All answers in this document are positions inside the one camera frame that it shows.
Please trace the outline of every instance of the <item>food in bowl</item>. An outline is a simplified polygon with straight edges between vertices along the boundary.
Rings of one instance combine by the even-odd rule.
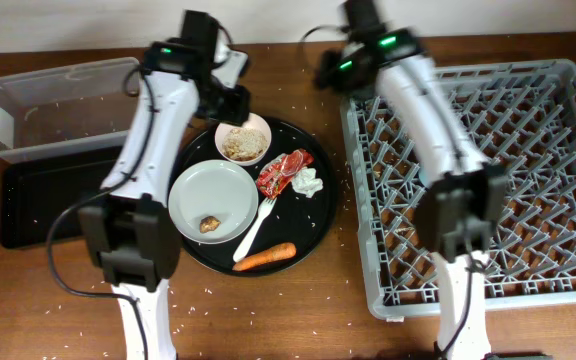
[[[256,159],[268,147],[268,141],[257,129],[234,128],[224,138],[222,145],[226,157],[235,161]]]
[[[214,216],[207,216],[199,223],[199,232],[205,234],[209,231],[215,231],[221,225],[221,221]]]

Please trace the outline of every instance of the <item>brown food piece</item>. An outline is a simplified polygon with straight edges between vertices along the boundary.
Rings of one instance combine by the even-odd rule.
[[[217,220],[214,216],[207,216],[199,223],[199,232],[204,234],[208,231],[215,231],[221,224],[221,221]]]
[[[259,254],[248,256],[247,258],[239,261],[232,268],[235,271],[244,271],[255,266],[268,264],[273,261],[290,259],[297,254],[297,248],[293,243],[283,243],[271,247],[268,250],[262,251]]]

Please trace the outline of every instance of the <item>plastic storage bin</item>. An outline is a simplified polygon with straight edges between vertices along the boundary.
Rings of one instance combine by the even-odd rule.
[[[137,99],[120,58],[0,77],[0,158],[10,163],[122,145]],[[137,76],[129,89],[139,86]]]

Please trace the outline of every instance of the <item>carrot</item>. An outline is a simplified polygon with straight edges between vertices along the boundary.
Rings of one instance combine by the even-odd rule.
[[[290,259],[296,254],[297,248],[295,247],[295,244],[283,243],[262,251],[259,254],[248,256],[236,263],[232,269],[234,271],[244,271],[273,261]]]

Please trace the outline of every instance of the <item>white wall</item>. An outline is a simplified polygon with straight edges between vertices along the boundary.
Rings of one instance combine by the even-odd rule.
[[[378,0],[382,18],[421,35],[576,30],[576,0]],[[341,23],[341,0],[0,0],[0,52],[141,47],[179,31],[183,9],[210,12],[236,43],[296,42]],[[321,34],[313,40],[336,39]]]

